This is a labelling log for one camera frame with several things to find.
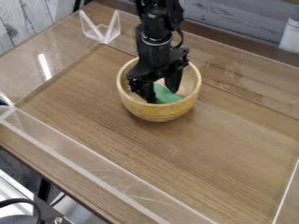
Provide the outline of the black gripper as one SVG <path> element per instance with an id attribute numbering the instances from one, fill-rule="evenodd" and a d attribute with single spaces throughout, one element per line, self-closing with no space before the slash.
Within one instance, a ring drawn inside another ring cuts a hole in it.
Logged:
<path id="1" fill-rule="evenodd" d="M 183 78 L 183 69 L 190 65 L 190 49 L 183 43 L 172 46 L 174 31 L 154 29 L 152 33 L 139 25 L 135 28 L 138 62 L 126 77 L 131 91 L 148 103 L 155 103 L 155 82 L 164 79 L 164 85 L 176 93 Z"/>

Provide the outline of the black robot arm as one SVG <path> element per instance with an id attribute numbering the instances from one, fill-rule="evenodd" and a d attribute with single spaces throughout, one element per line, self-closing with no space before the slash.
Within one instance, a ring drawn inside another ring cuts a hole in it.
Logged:
<path id="1" fill-rule="evenodd" d="M 174 32 L 183 38 L 180 24 L 183 12 L 179 0 L 135 0 L 140 24 L 135 28 L 138 62 L 126 77 L 130 90 L 148 103 L 155 103 L 155 82 L 175 94 L 183 78 L 183 69 L 190 65 L 190 49 L 183 41 L 172 46 Z"/>

